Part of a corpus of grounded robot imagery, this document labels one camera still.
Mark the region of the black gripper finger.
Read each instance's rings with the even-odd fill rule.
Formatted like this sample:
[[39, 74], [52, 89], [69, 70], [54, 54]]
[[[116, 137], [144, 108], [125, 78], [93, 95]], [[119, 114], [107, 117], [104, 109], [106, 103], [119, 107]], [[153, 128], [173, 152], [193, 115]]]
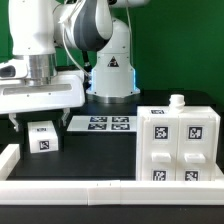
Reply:
[[18, 131], [18, 122], [16, 120], [16, 114], [10, 113], [9, 120], [12, 122], [12, 124], [14, 125], [14, 130], [17, 132]]
[[65, 127], [67, 125], [67, 119], [70, 115], [70, 108], [64, 108], [63, 109], [63, 114], [61, 116], [61, 124], [63, 125], [63, 127]]

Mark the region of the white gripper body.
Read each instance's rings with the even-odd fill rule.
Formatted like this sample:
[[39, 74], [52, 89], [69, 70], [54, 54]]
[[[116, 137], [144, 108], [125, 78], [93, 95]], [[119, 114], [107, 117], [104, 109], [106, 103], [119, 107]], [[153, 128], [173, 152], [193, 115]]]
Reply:
[[83, 81], [72, 74], [57, 75], [48, 85], [0, 87], [0, 114], [74, 108], [84, 102]]

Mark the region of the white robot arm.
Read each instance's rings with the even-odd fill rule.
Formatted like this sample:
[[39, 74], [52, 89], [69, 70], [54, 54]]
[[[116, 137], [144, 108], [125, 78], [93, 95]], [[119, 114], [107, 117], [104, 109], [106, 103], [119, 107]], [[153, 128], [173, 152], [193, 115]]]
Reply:
[[[86, 98], [123, 103], [140, 95], [131, 65], [131, 27], [111, 16], [112, 8], [150, 0], [8, 0], [13, 58], [0, 63], [0, 115], [15, 127], [18, 113], [70, 110]], [[56, 49], [97, 53], [88, 72], [56, 69]]]

